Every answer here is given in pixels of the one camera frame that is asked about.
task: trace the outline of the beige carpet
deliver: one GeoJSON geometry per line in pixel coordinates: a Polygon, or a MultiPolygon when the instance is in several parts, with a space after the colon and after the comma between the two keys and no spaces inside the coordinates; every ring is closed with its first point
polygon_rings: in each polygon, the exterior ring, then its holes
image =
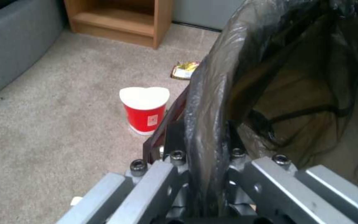
{"type": "Polygon", "coordinates": [[[217,36],[172,25],[153,50],[64,30],[0,92],[0,224],[53,223],[72,197],[141,158],[147,138],[128,127],[118,91],[166,87],[171,105],[188,84],[172,66],[202,60],[217,36]]]}

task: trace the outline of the trash bag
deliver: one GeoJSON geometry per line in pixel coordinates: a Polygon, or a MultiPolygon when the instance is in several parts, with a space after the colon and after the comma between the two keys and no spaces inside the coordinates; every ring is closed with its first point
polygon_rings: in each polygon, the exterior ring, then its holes
{"type": "Polygon", "coordinates": [[[283,153],[298,168],[322,163],[358,185],[358,144],[346,155],[340,148],[358,110],[358,4],[246,0],[186,94],[184,138],[200,215],[225,212],[227,120],[253,159],[283,153]]]}

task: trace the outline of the metal frame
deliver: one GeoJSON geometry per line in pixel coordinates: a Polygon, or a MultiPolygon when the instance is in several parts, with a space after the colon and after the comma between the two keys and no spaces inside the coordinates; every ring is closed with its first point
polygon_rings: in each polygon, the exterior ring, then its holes
{"type": "MultiPolygon", "coordinates": [[[[241,217],[274,223],[358,223],[358,188],[327,168],[297,171],[282,156],[252,161],[238,150],[233,154],[227,206],[241,217]]],[[[110,215],[108,224],[188,220],[191,192],[184,153],[173,151],[143,176],[129,174],[108,174],[58,223],[103,223],[110,215]]]]}

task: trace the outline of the carpet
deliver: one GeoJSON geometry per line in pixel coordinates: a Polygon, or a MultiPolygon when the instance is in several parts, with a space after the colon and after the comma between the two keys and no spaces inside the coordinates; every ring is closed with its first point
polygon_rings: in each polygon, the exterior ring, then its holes
{"type": "Polygon", "coordinates": [[[0,224],[53,223],[106,173],[142,157],[121,88],[161,86],[167,106],[188,85],[169,77],[200,61],[219,33],[173,24],[158,50],[64,30],[47,53],[0,91],[0,224]]]}

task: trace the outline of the gray couch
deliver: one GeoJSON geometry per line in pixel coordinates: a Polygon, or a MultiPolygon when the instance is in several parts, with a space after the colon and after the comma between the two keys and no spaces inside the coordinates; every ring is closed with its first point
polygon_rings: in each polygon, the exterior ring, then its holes
{"type": "Polygon", "coordinates": [[[18,0],[0,9],[0,90],[33,65],[66,22],[62,0],[18,0]]]}

